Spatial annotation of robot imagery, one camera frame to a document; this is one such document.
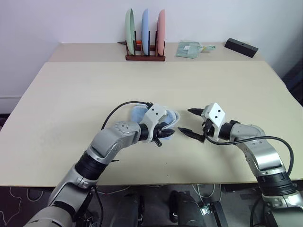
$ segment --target blue plate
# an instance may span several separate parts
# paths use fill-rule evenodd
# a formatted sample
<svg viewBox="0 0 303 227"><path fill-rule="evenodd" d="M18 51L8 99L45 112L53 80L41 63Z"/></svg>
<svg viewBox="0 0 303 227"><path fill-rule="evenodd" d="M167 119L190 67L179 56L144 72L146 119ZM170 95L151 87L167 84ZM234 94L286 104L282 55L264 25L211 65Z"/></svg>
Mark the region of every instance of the blue plate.
<svg viewBox="0 0 303 227"><path fill-rule="evenodd" d="M144 54L148 55L148 9L142 16L142 45Z"/></svg>

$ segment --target robotic arm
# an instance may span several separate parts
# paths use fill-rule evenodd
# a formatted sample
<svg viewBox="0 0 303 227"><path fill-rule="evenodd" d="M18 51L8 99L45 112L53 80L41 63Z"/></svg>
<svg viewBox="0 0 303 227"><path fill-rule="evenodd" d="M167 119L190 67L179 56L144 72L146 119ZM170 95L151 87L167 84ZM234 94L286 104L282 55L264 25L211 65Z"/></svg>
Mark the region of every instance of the robotic arm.
<svg viewBox="0 0 303 227"><path fill-rule="evenodd" d="M166 116L166 109L159 104L149 106L142 121L117 122L101 130L93 139L80 160L53 190L48 207L34 215L25 227L71 227L87 209L101 173L117 153L138 141L155 141L174 133L172 129L161 129L159 122Z"/></svg>
<svg viewBox="0 0 303 227"><path fill-rule="evenodd" d="M285 222L288 226L292 226L291 221L295 221L295 224L299 223L301 226L303 221L302 196L295 189L277 151L267 142L264 131L255 125L244 125L237 121L225 122L225 112L217 103L212 103L205 109L193 108L189 111L202 117L203 135L185 128L179 128L179 130L200 142L204 142L206 138L217 145L235 144L243 151L262 191L262 199L271 208L268 219L275 220L276 226L285 226L282 224ZM217 142L219 139L230 142ZM285 219L285 215L289 215L290 212L290 209L286 211L286 208L294 208L291 213L295 219Z"/></svg>

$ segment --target cloth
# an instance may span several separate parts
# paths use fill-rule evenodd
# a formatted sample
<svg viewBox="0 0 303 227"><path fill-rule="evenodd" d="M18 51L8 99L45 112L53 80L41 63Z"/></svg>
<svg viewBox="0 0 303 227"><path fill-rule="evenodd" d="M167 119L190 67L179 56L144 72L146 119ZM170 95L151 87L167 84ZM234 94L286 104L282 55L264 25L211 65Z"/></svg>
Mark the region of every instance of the cloth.
<svg viewBox="0 0 303 227"><path fill-rule="evenodd" d="M131 110L131 121L140 123L142 121L144 114L148 111L146 105L136 105ZM166 109L167 115L163 118L162 122L167 123L168 125L164 126L162 129L171 129L180 119L180 114L175 110ZM171 139L172 136L161 138L164 140Z"/></svg>

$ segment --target green plate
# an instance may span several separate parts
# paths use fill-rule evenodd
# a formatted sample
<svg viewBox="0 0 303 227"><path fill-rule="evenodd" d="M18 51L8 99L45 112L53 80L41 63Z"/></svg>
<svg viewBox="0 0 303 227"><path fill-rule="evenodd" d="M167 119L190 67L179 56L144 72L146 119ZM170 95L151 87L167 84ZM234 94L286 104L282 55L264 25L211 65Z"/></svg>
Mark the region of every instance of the green plate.
<svg viewBox="0 0 303 227"><path fill-rule="evenodd" d="M134 54L134 14L132 9L129 9L125 16L125 36L128 52Z"/></svg>

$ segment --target dish rack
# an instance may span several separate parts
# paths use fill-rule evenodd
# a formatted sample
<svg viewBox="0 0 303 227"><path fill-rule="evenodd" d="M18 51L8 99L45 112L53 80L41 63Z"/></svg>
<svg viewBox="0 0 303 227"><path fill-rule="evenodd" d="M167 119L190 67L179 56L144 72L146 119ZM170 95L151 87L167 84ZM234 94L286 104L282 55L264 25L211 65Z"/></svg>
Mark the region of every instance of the dish rack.
<svg viewBox="0 0 303 227"><path fill-rule="evenodd" d="M136 31L134 32L134 55L128 53L127 43L125 41L126 46L126 55L125 59L127 61L165 61L164 56L164 49L165 49L165 42L163 47L163 55L158 54L158 47L157 47L157 38L158 38L158 31L156 31L155 36L155 45L151 45L151 32L148 32L148 55L145 55L143 52L142 44L137 44L137 36ZM155 55L150 55L150 51L155 51Z"/></svg>

